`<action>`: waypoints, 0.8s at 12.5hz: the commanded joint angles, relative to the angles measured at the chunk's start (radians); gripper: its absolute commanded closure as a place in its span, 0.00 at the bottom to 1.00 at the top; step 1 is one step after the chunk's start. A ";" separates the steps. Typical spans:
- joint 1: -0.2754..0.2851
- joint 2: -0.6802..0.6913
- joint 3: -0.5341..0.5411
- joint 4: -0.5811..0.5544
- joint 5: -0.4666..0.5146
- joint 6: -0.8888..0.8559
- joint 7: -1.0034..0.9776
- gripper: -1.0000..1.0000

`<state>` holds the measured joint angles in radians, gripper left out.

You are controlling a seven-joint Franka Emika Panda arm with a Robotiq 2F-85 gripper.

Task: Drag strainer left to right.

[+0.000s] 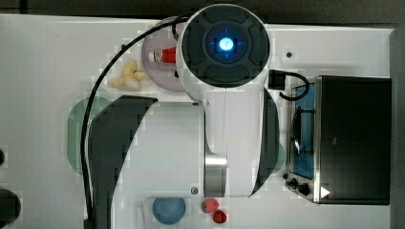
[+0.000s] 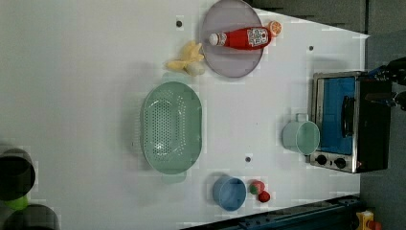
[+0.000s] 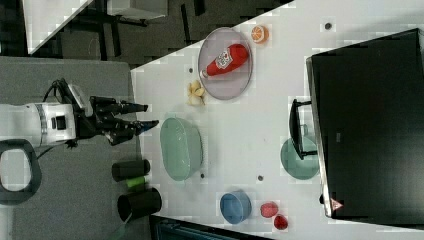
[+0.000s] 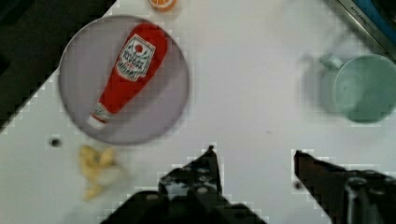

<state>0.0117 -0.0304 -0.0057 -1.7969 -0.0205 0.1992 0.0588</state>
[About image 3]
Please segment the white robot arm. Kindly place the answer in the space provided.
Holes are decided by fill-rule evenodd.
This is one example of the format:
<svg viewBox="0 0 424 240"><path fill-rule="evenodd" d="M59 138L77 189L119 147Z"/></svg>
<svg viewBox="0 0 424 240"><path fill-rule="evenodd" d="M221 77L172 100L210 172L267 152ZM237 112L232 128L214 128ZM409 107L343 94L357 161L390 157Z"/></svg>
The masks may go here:
<svg viewBox="0 0 424 240"><path fill-rule="evenodd" d="M79 140L96 135L105 136L112 146L118 145L159 124L157 120L126 121L118 116L147 110L146 105L95 96L89 99L87 107L77 102L3 104L1 155L21 151L28 161L30 180L19 190L2 183L1 203L18 205L37 192L42 182L37 148L51 149L62 144L72 148Z"/></svg>

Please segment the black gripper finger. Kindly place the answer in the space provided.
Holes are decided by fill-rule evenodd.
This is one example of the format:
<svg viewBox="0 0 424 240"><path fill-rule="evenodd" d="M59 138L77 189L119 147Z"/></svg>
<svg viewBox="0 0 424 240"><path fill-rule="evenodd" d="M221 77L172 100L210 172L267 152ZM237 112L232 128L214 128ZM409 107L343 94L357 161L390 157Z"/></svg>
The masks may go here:
<svg viewBox="0 0 424 240"><path fill-rule="evenodd" d="M136 113L136 112L146 112L148 110L147 105L141 105L136 103L122 103L121 104L121 114Z"/></svg>
<svg viewBox="0 0 424 240"><path fill-rule="evenodd" d="M159 124L158 120L153 121L135 121L135 134L140 135L143 132L146 132Z"/></svg>

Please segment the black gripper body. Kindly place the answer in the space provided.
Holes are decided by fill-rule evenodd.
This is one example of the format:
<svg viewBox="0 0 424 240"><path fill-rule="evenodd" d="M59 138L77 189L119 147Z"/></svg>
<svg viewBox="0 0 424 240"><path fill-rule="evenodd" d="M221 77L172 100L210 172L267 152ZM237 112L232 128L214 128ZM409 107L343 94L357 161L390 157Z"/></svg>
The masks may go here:
<svg viewBox="0 0 424 240"><path fill-rule="evenodd" d="M89 101L93 114L91 116L80 114L77 117L76 140L103 135L114 146L133 138L135 135L134 123L117 118L117 115L121 114L121 104L130 102L97 96L91 96Z"/></svg>

